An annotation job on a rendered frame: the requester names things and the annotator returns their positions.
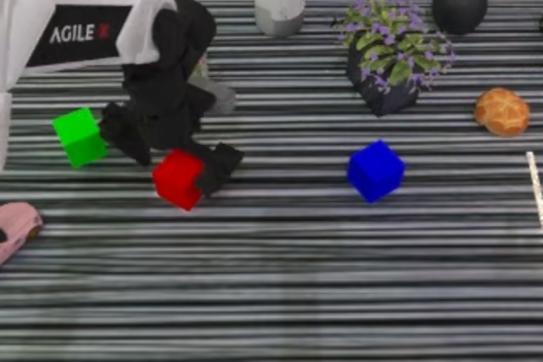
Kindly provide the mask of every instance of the robotic arm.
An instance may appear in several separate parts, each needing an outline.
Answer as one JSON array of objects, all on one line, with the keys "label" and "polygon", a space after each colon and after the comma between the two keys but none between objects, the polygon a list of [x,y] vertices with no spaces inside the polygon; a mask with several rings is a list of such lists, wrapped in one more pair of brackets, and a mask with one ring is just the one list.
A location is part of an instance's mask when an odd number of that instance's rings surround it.
[{"label": "robotic arm", "polygon": [[102,137],[141,165],[150,164],[152,148],[192,153],[205,164],[198,187],[206,196],[218,191],[243,153],[192,139],[205,113],[235,98],[192,77],[215,35],[213,17],[194,0],[0,0],[0,170],[8,91],[22,75],[112,64],[122,67],[130,98],[103,110]]}]

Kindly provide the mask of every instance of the striped table surface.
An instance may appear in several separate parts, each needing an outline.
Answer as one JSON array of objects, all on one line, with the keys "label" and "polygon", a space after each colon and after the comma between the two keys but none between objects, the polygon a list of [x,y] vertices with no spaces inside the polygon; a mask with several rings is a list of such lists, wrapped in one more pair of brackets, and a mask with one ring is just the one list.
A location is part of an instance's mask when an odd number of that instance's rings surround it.
[{"label": "striped table surface", "polygon": [[[219,25],[210,72],[238,109],[206,118],[199,140],[246,158],[191,213],[116,151],[70,168],[51,120],[125,98],[117,68],[20,80],[0,199],[33,203],[47,226],[0,272],[0,360],[541,360],[526,152],[543,153],[543,0],[490,0],[477,32],[454,39],[450,74],[381,119],[329,27],[351,1],[309,0],[287,40],[259,34],[250,0],[204,1]],[[474,122],[493,86],[530,104],[522,136]],[[406,178],[369,205],[345,168],[379,138]]]}]

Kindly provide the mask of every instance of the black flower pot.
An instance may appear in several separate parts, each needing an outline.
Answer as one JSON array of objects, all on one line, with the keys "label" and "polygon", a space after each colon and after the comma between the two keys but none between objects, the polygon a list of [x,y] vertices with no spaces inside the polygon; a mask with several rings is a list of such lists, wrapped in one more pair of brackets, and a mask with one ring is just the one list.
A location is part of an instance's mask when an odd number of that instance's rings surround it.
[{"label": "black flower pot", "polygon": [[392,86],[390,92],[384,93],[384,91],[379,91],[378,85],[373,78],[365,80],[361,78],[361,58],[366,50],[373,45],[371,44],[362,50],[357,50],[356,41],[350,44],[349,56],[347,58],[347,77],[353,84],[355,91],[360,93],[368,108],[377,117],[394,114],[415,105],[418,99],[418,92],[410,92],[412,86],[406,81]]},{"label": "black flower pot", "polygon": [[488,0],[433,0],[432,15],[435,24],[443,32],[467,34],[483,21]]}]

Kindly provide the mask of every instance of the green cube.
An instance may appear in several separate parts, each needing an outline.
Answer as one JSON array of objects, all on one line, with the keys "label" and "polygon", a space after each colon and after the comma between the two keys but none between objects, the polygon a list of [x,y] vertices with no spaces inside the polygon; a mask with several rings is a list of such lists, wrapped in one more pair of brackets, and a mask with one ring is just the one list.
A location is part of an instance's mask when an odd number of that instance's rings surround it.
[{"label": "green cube", "polygon": [[89,108],[77,109],[53,120],[60,144],[74,169],[103,159],[108,148]]}]

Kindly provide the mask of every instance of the blue cube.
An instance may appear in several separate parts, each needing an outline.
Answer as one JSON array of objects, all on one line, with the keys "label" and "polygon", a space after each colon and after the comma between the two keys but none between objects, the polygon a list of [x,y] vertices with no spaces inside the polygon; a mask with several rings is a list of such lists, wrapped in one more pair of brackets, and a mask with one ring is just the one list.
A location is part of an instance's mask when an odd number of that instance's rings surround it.
[{"label": "blue cube", "polygon": [[382,140],[350,157],[347,179],[368,201],[375,203],[398,188],[406,164]]}]

